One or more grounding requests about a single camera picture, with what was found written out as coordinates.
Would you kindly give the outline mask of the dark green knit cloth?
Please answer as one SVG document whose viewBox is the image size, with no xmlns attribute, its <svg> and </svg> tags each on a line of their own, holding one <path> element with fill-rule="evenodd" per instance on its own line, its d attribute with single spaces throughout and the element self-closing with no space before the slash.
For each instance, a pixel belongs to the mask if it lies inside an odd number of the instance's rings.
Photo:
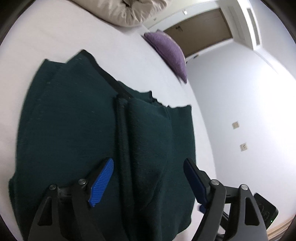
<svg viewBox="0 0 296 241">
<path fill-rule="evenodd" d="M 44 60 L 27 92 L 9 193 L 23 239 L 46 188 L 66 187 L 105 159 L 114 172 L 91 213 L 106 240 L 173 240 L 191 223 L 191 106 L 172 108 L 115 80 L 81 51 Z"/>
</svg>

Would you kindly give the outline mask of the black device with green light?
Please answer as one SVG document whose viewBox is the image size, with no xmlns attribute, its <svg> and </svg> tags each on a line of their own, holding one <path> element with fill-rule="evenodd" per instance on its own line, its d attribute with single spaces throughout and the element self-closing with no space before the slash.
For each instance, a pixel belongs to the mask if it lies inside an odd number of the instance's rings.
<svg viewBox="0 0 296 241">
<path fill-rule="evenodd" d="M 268 229 L 278 216 L 278 209 L 258 193 L 255 193 L 253 197 L 259 207 L 266 229 Z"/>
</svg>

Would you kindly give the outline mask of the purple cushion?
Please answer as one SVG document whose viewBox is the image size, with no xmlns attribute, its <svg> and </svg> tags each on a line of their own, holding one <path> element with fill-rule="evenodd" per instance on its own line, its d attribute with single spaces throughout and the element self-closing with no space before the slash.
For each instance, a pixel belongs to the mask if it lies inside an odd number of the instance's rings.
<svg viewBox="0 0 296 241">
<path fill-rule="evenodd" d="M 159 56 L 185 84 L 188 81 L 186 59 L 180 46 L 168 34 L 157 30 L 146 32 L 144 39 L 156 50 Z"/>
</svg>

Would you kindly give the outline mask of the brown wooden door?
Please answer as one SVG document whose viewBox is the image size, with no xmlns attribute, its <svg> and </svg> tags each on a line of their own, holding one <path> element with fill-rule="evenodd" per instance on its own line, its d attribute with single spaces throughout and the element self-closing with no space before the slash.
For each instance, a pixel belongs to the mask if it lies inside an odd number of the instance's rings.
<svg viewBox="0 0 296 241">
<path fill-rule="evenodd" d="M 232 39 L 221 9 L 195 15 L 164 30 L 182 49 L 187 58 L 222 41 Z"/>
</svg>

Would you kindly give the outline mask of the ceiling air vent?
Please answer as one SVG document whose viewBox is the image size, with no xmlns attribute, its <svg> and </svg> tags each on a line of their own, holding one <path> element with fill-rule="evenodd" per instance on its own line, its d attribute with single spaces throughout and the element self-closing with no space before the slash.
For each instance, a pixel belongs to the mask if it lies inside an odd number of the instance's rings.
<svg viewBox="0 0 296 241">
<path fill-rule="evenodd" d="M 256 45 L 259 46 L 260 45 L 260 37 L 259 37 L 259 32 L 258 32 L 258 28 L 257 28 L 257 24 L 253 15 L 253 12 L 251 10 L 251 8 L 247 8 L 248 11 L 248 15 L 250 17 L 251 23 L 252 23 L 252 27 L 253 27 L 253 31 L 254 31 L 254 35 L 255 35 L 255 40 L 256 40 Z"/>
</svg>

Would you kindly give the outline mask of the white bed sheet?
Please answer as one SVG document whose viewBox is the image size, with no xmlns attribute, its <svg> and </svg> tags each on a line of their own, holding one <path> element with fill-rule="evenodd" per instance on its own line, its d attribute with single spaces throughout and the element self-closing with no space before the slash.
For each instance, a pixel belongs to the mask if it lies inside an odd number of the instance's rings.
<svg viewBox="0 0 296 241">
<path fill-rule="evenodd" d="M 1 216 L 22 239 L 9 198 L 15 171 L 16 134 L 23 100 L 45 59 L 65 62 L 82 49 L 116 80 L 152 91 L 163 105 L 191 105 L 199 169 L 215 178 L 205 124 L 191 85 L 182 83 L 142 38 L 147 29 L 110 25 L 71 1 L 36 1 L 14 23 L 1 44 Z"/>
</svg>

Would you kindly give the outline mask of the beige folded duvet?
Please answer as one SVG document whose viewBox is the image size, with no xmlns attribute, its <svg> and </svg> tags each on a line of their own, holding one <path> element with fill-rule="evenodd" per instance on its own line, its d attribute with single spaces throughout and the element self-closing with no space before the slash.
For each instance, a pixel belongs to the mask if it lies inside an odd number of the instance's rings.
<svg viewBox="0 0 296 241">
<path fill-rule="evenodd" d="M 98 18 L 119 27 L 135 27 L 165 10 L 167 0 L 74 0 L 74 3 Z"/>
</svg>

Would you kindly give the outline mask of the lower wall socket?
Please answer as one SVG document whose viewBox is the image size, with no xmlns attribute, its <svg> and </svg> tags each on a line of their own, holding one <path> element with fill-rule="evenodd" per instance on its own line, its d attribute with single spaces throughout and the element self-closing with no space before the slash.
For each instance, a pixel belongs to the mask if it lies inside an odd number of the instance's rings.
<svg viewBox="0 0 296 241">
<path fill-rule="evenodd" d="M 245 151 L 247 149 L 248 149 L 247 143 L 243 143 L 243 144 L 240 145 L 241 152 L 243 152 L 243 151 Z"/>
</svg>

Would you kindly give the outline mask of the wall socket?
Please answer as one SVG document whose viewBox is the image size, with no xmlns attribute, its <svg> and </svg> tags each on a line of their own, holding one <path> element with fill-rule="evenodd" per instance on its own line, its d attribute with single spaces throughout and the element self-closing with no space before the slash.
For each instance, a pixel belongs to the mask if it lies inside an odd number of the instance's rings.
<svg viewBox="0 0 296 241">
<path fill-rule="evenodd" d="M 241 152 L 243 152 L 243 151 L 245 151 L 247 149 L 248 149 L 247 143 L 243 143 L 243 144 L 240 145 Z"/>
<path fill-rule="evenodd" d="M 234 129 L 239 128 L 239 127 L 240 127 L 239 122 L 238 122 L 238 121 L 234 122 L 234 123 L 232 124 L 232 127 L 233 127 Z"/>
</svg>

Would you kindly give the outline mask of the upper wall socket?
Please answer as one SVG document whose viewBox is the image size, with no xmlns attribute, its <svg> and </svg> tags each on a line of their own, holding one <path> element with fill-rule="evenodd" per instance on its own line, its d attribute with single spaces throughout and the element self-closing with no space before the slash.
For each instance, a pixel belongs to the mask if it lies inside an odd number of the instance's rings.
<svg viewBox="0 0 296 241">
<path fill-rule="evenodd" d="M 238 122 L 238 121 L 234 122 L 234 123 L 232 124 L 232 127 L 233 127 L 234 129 L 239 128 L 239 127 L 240 127 L 239 122 Z"/>
</svg>

